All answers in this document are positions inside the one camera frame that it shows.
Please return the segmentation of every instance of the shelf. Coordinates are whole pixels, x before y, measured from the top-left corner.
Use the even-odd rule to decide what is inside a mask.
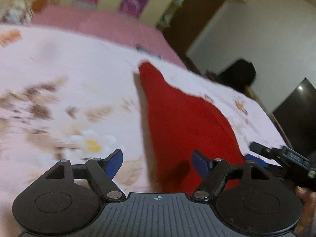
[[[164,15],[168,14],[170,15],[170,18],[172,18],[178,9],[179,9],[179,6],[175,5],[174,3],[171,3],[169,8],[165,11]]]
[[[182,7],[182,4],[181,4],[181,3],[176,3],[174,0],[172,1],[172,3],[173,3],[174,5],[176,5],[177,7]]]
[[[162,27],[164,27],[164,28],[169,28],[170,27],[170,25],[168,24],[168,23],[165,23],[164,21],[159,21],[158,22],[158,25],[159,26],[162,26]]]

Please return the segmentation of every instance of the white flower pattern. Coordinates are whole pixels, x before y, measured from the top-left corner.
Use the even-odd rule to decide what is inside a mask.
[[[79,149],[64,149],[64,158],[72,164],[82,164],[92,158],[106,158],[114,150],[119,149],[113,135],[101,136],[89,129],[80,132],[80,135],[71,135],[69,142]]]

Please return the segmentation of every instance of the floral bedsheet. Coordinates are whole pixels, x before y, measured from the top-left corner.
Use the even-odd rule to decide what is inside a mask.
[[[285,144],[256,102],[167,61],[70,32],[0,26],[0,33],[12,30],[19,38],[0,47],[0,236],[20,233],[13,200],[61,159],[83,164],[122,149],[124,163],[114,178],[121,190],[159,191],[138,78],[144,60],[169,84],[217,106],[243,154],[251,153],[250,141]]]

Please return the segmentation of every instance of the white wall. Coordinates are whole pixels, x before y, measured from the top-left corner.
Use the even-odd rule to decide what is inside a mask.
[[[220,73],[240,57],[251,61],[252,88],[273,111],[304,77],[316,87],[316,8],[303,0],[227,3],[187,55],[202,73]]]

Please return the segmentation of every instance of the human hand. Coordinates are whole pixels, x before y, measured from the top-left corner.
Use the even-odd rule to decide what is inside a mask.
[[[308,188],[296,187],[295,194],[303,200],[303,214],[299,221],[295,233],[302,234],[313,222],[316,208],[316,193]]]

